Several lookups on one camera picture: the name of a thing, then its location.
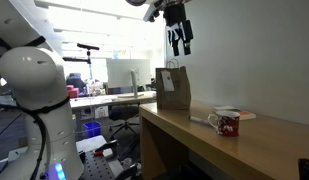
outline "person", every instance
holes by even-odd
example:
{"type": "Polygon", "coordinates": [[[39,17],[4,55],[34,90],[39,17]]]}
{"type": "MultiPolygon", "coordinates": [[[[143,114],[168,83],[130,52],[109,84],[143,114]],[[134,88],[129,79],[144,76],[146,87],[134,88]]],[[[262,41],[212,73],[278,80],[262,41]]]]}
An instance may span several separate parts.
{"type": "Polygon", "coordinates": [[[80,77],[75,76],[74,73],[70,73],[69,77],[66,79],[66,85],[73,85],[74,88],[78,88],[80,93],[84,93],[84,87],[86,84],[80,77]]]}

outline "wooden desk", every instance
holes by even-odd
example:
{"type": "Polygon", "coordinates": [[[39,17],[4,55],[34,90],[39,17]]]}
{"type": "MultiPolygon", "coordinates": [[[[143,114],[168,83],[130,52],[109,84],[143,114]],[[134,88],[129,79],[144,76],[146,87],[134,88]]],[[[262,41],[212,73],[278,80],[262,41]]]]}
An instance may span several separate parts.
{"type": "Polygon", "coordinates": [[[75,114],[76,121],[76,132],[77,138],[79,140],[82,139],[82,119],[81,119],[81,111],[90,108],[90,107],[100,107],[100,106],[109,106],[109,105],[121,105],[121,104],[133,104],[133,103],[142,103],[147,101],[152,101],[155,99],[154,91],[145,91],[143,96],[138,98],[134,97],[124,97],[118,98],[117,95],[105,95],[105,96],[96,96],[96,97],[84,97],[84,98],[75,98],[70,100],[71,108],[73,114],[75,114]]]}
{"type": "Polygon", "coordinates": [[[298,159],[309,158],[309,126],[258,115],[240,121],[239,137],[222,137],[212,127],[190,122],[212,107],[190,110],[140,107],[142,174],[152,179],[188,161],[189,149],[235,179],[299,179],[298,159]]]}

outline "wall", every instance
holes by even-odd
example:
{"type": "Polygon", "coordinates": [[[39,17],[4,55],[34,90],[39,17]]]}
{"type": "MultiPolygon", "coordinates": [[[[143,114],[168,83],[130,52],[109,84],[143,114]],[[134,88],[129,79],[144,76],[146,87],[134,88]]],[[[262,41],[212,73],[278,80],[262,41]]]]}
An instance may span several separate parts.
{"type": "Polygon", "coordinates": [[[309,124],[309,0],[193,0],[186,13],[193,100],[309,124]]]}

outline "brown paper bag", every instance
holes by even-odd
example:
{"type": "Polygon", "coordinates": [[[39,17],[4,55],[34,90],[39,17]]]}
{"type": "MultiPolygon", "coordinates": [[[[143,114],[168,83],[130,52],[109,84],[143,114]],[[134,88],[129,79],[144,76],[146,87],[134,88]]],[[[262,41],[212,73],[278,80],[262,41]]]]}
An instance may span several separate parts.
{"type": "Polygon", "coordinates": [[[180,68],[156,68],[156,101],[159,109],[189,109],[191,90],[185,66],[180,68]],[[163,71],[170,74],[174,91],[164,89],[163,71]]]}

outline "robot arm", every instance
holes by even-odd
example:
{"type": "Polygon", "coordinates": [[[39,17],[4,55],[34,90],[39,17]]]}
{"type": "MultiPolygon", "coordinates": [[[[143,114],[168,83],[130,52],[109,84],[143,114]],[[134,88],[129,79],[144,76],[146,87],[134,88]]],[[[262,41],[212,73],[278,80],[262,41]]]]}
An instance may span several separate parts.
{"type": "Polygon", "coordinates": [[[169,27],[168,41],[173,48],[174,56],[179,55],[178,41],[183,41],[184,54],[191,54],[191,40],[193,37],[191,22],[186,20],[185,6],[191,0],[157,0],[153,2],[147,10],[144,21],[154,22],[159,11],[163,11],[166,26],[169,27]]]}

